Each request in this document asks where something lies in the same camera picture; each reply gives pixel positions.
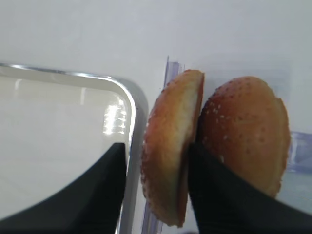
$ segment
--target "clear plastic holder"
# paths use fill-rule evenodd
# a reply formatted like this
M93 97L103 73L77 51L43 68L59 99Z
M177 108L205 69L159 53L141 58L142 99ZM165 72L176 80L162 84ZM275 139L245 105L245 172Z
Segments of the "clear plastic holder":
M269 56L217 56L202 59L201 63L185 67L177 60L167 60L164 86L185 69L198 69L205 73L204 97L202 105L214 90L235 77L256 76L265 80L289 105L290 76L287 63ZM291 131L291 145L287 168L282 180L282 188L277 199L301 211L312 214L312 134ZM183 228L168 227L158 221L146 204L142 234L175 234L197 232L195 217L190 200Z

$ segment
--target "sesame seed bun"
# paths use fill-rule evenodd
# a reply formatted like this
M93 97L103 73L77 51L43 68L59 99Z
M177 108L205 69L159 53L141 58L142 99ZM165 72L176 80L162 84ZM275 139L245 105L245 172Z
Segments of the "sesame seed bun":
M161 92L151 111L141 156L141 183L154 215L182 227L187 206L187 157L195 139L204 74L188 70Z
M251 185L275 197L286 168L290 131L283 101L266 82L234 78L208 99L197 140Z

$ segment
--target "bun crust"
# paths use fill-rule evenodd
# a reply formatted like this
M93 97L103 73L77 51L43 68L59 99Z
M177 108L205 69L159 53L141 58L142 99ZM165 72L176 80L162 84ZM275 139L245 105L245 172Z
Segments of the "bun crust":
M286 168L290 131L283 101L266 82L234 78L208 99L198 141L251 185L275 197Z
M141 183L154 215L181 227L187 205L187 158L195 139L204 74L188 70L167 84L151 111L141 156Z

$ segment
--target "bun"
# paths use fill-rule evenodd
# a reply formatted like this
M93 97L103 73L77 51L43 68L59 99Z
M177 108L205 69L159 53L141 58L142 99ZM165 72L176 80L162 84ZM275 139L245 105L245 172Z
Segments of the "bun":
M187 205L187 161L195 139L203 96L204 74L188 70L161 92L146 127L141 157L141 183L154 215L181 227Z
M275 197L286 168L290 131L283 101L266 82L234 78L208 99L197 139L251 185Z

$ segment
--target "white counter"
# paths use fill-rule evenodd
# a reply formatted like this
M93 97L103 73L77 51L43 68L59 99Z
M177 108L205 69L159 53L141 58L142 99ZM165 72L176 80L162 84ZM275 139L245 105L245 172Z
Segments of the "white counter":
M208 75L270 61L290 80L292 130L312 132L311 8L311 0L2 0L0 61L124 77L149 109L168 55Z

